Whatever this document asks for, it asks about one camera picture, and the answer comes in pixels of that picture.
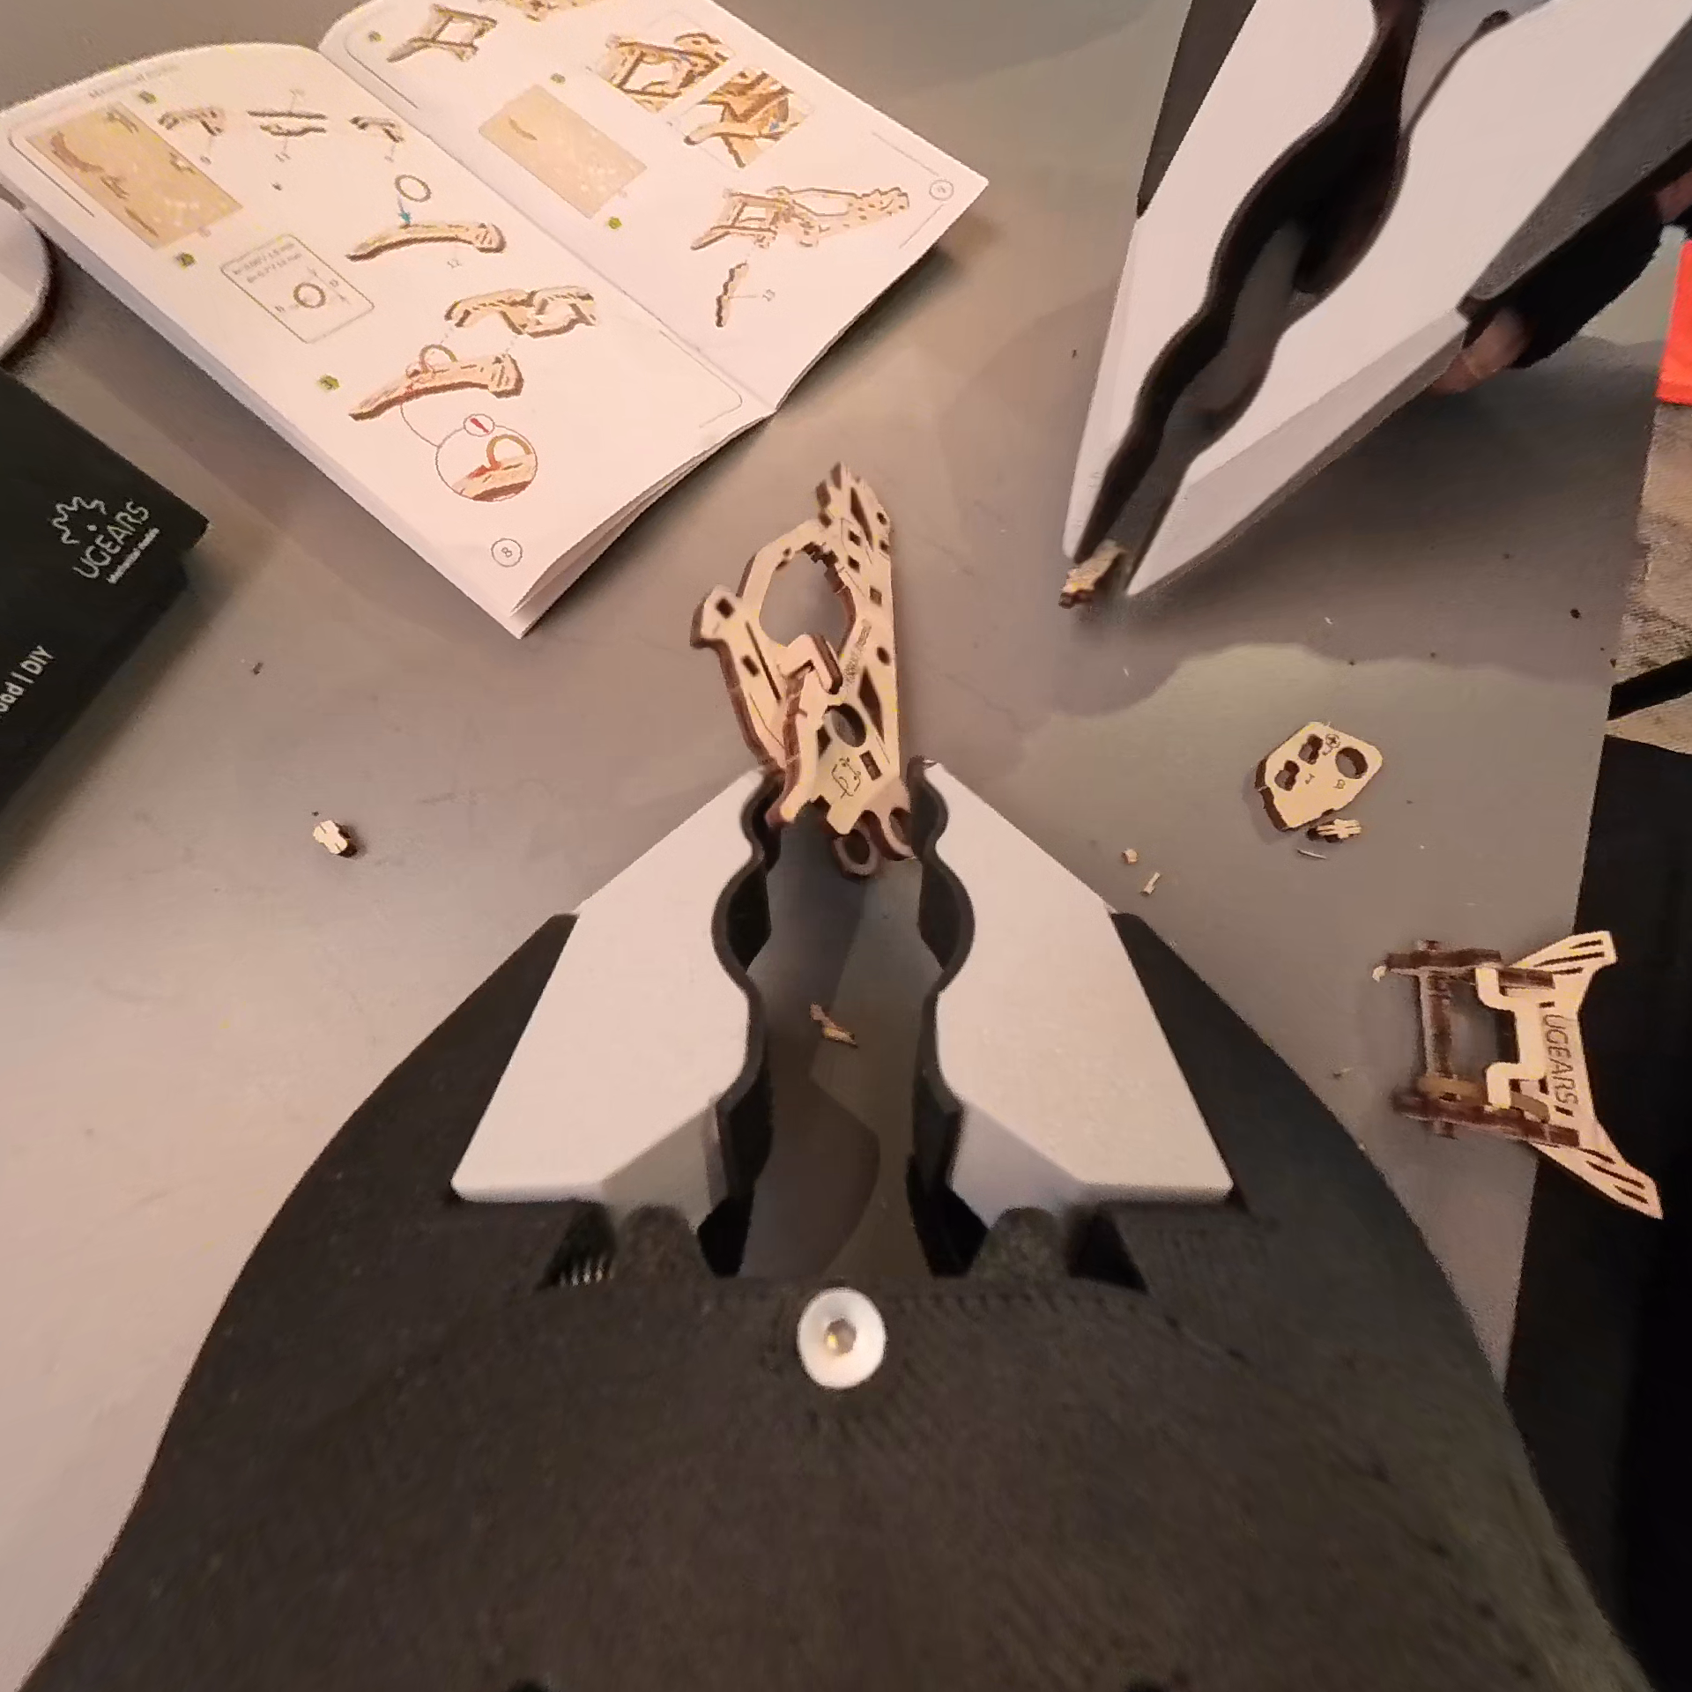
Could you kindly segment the person's right hand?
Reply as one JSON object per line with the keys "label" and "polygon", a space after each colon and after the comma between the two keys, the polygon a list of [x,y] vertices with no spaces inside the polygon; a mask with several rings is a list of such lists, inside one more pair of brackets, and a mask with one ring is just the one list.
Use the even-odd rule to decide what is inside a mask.
{"label": "person's right hand", "polygon": [[1599,311],[1637,285],[1664,231],[1687,231],[1689,168],[1647,180],[1491,303],[1428,394],[1467,394],[1501,372],[1563,348]]}

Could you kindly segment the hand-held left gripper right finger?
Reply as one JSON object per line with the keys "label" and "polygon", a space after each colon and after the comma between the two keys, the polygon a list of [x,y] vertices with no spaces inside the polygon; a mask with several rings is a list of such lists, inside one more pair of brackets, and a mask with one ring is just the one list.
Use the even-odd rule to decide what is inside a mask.
{"label": "hand-held left gripper right finger", "polygon": [[961,1276],[1013,1212],[1062,1253],[1113,1205],[1222,1205],[1213,1131],[1115,911],[930,759],[909,778],[919,1012],[909,1201],[927,1265]]}

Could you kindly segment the open instruction booklet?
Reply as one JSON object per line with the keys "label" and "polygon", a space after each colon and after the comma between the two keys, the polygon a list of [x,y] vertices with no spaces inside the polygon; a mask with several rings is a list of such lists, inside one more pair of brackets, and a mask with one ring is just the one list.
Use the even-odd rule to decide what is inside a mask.
{"label": "open instruction booklet", "polygon": [[363,5],[16,103],[3,164],[514,638],[985,186],[720,5]]}

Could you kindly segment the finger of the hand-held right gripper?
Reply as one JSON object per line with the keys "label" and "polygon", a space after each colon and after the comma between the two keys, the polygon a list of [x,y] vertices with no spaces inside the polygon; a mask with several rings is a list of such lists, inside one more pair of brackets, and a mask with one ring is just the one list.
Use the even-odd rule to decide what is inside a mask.
{"label": "finger of the hand-held right gripper", "polygon": [[1400,171],[1364,257],[1280,337],[1124,595],[1213,560],[1452,363],[1479,313],[1687,150],[1679,2],[1400,5]]}
{"label": "finger of the hand-held right gripper", "polygon": [[1296,313],[1364,257],[1396,171],[1400,5],[1189,5],[1078,453],[1070,562],[1132,509],[1153,539]]}

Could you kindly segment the wooden model stand assembly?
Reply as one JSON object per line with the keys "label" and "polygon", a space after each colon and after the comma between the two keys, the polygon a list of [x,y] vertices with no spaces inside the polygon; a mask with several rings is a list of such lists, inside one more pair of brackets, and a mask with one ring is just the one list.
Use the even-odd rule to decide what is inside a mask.
{"label": "wooden model stand assembly", "polygon": [[[1618,961],[1605,929],[1569,936],[1519,961],[1493,948],[1424,941],[1385,955],[1371,978],[1414,986],[1420,1072],[1393,1094],[1396,1114],[1455,1137],[1484,1132],[1547,1158],[1613,1203],[1660,1219],[1656,1181],[1634,1169],[1597,1117],[1580,1038],[1580,1008],[1594,978]],[[1512,1038],[1476,1076],[1455,1062],[1452,1004],[1471,990],[1495,1030]]]}

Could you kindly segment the small wooden plate with holes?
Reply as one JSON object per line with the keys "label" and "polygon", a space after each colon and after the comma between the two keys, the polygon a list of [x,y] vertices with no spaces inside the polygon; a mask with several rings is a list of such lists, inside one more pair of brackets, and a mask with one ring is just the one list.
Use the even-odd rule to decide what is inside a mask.
{"label": "small wooden plate with holes", "polygon": [[1328,722],[1308,722],[1256,769],[1256,794],[1280,834],[1337,817],[1384,770],[1384,751]]}

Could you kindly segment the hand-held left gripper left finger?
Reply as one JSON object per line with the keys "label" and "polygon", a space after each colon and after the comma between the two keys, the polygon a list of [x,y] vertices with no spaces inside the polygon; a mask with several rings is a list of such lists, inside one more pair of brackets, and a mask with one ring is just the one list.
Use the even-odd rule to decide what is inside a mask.
{"label": "hand-held left gripper left finger", "polygon": [[772,782],[742,775],[571,915],[454,1172],[478,1203],[666,1208],[712,1271],[743,1265],[772,1148],[766,1018]]}

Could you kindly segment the black cardboard box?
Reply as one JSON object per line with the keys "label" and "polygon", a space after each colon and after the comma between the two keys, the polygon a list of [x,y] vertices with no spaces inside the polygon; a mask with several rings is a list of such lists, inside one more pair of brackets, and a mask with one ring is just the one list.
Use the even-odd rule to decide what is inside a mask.
{"label": "black cardboard box", "polygon": [[3,801],[187,585],[206,518],[3,375]]}

